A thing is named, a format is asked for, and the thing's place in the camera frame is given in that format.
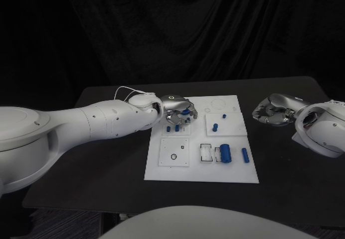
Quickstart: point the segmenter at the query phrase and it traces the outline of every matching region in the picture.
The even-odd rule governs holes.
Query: white base
[[[147,155],[145,175],[144,180],[160,181],[197,181],[197,182],[236,182],[236,183],[258,183],[255,165],[249,150],[249,143],[246,136],[206,136],[206,120],[204,115],[217,113],[219,116],[226,114],[226,118],[219,118],[219,122],[227,121],[217,126],[217,132],[222,133],[220,128],[227,127],[225,132],[238,132],[238,126],[240,125],[238,119],[242,121],[242,117],[235,117],[235,123],[230,123],[229,113],[240,113],[236,96],[206,96],[206,97],[188,97],[197,110],[197,119],[190,118],[190,135],[177,135],[174,133],[174,125],[171,127],[171,135],[165,133],[167,121],[163,119],[152,127],[151,140]],[[188,166],[158,166],[160,155],[160,143],[163,138],[187,138],[188,140]],[[200,144],[210,144],[212,162],[200,161]],[[214,147],[220,144],[229,145],[230,163],[214,162]],[[240,148],[246,148],[249,163],[243,163]]]

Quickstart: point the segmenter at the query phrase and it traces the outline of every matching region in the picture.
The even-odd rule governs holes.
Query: white board
[[[186,98],[193,102],[197,110],[197,119],[180,115],[181,118],[190,117],[190,124],[184,126],[186,128],[181,132],[174,131],[174,125],[168,124],[165,119],[154,125],[151,129],[144,180],[258,183],[242,115],[238,114],[240,113],[240,109],[236,96]],[[212,135],[216,132],[207,132],[213,123],[217,124],[216,135]],[[168,166],[160,166],[160,161],[171,160],[171,151],[167,152],[165,149],[161,151],[161,139],[164,138],[187,139],[187,166],[173,166],[173,163],[167,163]],[[210,144],[212,162],[204,163],[200,161],[201,144]],[[220,163],[214,160],[216,156],[219,157],[219,152],[214,154],[214,148],[222,144],[229,145],[230,163]],[[249,163],[243,162],[242,148],[246,148]]]

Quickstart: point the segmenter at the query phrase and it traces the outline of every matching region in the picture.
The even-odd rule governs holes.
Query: table
[[[34,182],[22,206],[138,214],[178,205],[230,209],[272,221],[345,226],[345,157],[326,158],[291,141],[294,125],[251,118],[271,93],[327,101],[310,77],[138,85],[157,96],[236,95],[259,184],[144,181],[150,130],[72,148]],[[113,98],[116,86],[90,87],[74,107]],[[126,90],[119,90],[124,99]]]

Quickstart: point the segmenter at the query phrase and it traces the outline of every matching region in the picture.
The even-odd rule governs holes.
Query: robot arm
[[[178,124],[178,112],[194,111],[193,104],[173,96],[168,105],[168,97],[144,93],[126,103],[109,100],[54,112],[0,107],[0,195],[33,183],[76,145],[145,130],[163,117],[171,122],[170,115]]]
[[[297,97],[272,94],[258,104],[252,117],[272,126],[294,122],[292,140],[316,153],[339,157],[345,151],[345,103],[310,104]]]

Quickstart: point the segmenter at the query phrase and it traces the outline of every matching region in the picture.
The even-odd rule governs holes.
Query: blue cylinder
[[[183,116],[188,114],[188,109],[184,109],[180,113]]]
[[[230,162],[230,153],[229,153],[227,144],[220,145],[220,162],[222,163],[229,163]]]
[[[242,159],[243,159],[243,162],[245,162],[245,163],[249,162],[246,148],[242,148]]]
[[[213,129],[212,130],[213,130],[213,132],[216,132],[216,130],[217,130],[217,124],[216,123],[213,124]]]

